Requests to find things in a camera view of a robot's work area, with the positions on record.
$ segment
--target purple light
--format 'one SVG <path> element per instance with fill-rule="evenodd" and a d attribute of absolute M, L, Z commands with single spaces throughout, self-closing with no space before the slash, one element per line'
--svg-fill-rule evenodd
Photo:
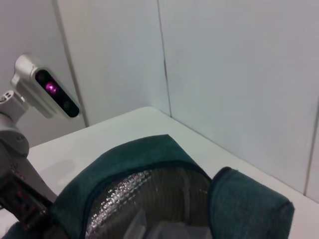
<path fill-rule="evenodd" d="M 45 89 L 50 94 L 54 95 L 58 88 L 52 82 L 49 82 L 49 83 L 46 84 Z"/>

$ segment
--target depth camera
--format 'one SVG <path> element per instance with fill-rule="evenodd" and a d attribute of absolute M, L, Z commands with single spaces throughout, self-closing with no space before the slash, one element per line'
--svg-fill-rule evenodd
<path fill-rule="evenodd" d="M 30 54 L 15 62 L 11 85 L 46 118 L 60 115 L 71 119 L 80 115 L 80 106 L 48 67 Z"/>
<path fill-rule="evenodd" d="M 35 73 L 35 80 L 48 92 L 51 98 L 64 110 L 71 118 L 78 116 L 80 109 L 70 99 L 70 97 L 59 86 L 55 79 L 46 70 L 39 70 Z"/>

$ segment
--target white wall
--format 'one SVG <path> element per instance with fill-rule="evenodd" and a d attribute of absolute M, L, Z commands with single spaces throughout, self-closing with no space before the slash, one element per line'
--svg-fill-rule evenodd
<path fill-rule="evenodd" d="M 159 0 L 172 117 L 303 192 L 319 1 Z"/>
<path fill-rule="evenodd" d="M 51 1 L 0 1 L 0 95 L 12 89 L 16 59 L 31 52 L 49 66 L 76 96 Z M 22 116 L 18 127 L 31 146 L 85 127 L 83 118 L 73 121 L 45 119 L 35 108 Z"/>
<path fill-rule="evenodd" d="M 307 197 L 315 200 L 319 203 L 319 127 L 318 127 L 318 118 L 316 122 L 316 134 L 314 141 L 314 150 L 313 156 L 311 160 L 311 164 L 309 167 L 309 180 L 306 189 Z"/>
<path fill-rule="evenodd" d="M 58 0 L 89 125 L 144 106 L 169 115 L 156 0 Z"/>

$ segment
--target table surface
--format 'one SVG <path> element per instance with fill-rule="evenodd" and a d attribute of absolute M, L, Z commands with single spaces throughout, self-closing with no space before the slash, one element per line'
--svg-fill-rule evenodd
<path fill-rule="evenodd" d="M 283 194 L 296 208 L 289 238 L 317 238 L 319 204 L 152 107 L 126 113 L 33 147 L 28 159 L 47 185 L 59 194 L 102 153 L 120 144 L 159 134 L 169 134 L 210 177 L 229 166 Z M 0 237 L 15 221 L 9 212 L 0 211 Z"/>

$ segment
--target teal fabric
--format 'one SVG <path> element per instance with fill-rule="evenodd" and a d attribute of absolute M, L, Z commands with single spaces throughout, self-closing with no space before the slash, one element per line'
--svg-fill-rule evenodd
<path fill-rule="evenodd" d="M 209 193 L 214 239 L 288 238 L 295 209 L 283 195 L 228 167 Z"/>
<path fill-rule="evenodd" d="M 132 174 L 132 170 L 140 172 L 150 166 L 163 166 L 164 163 L 174 166 L 176 162 L 188 163 L 199 169 L 169 135 L 151 136 L 122 144 L 102 154 L 75 177 L 50 210 L 69 236 L 78 239 L 86 227 L 85 207 L 90 204 L 89 196 L 97 185 L 111 183 L 105 180 L 114 175 L 119 174 L 120 178 L 124 174 Z"/>
<path fill-rule="evenodd" d="M 21 223 L 16 223 L 2 239 L 31 239 L 31 236 L 23 229 Z"/>

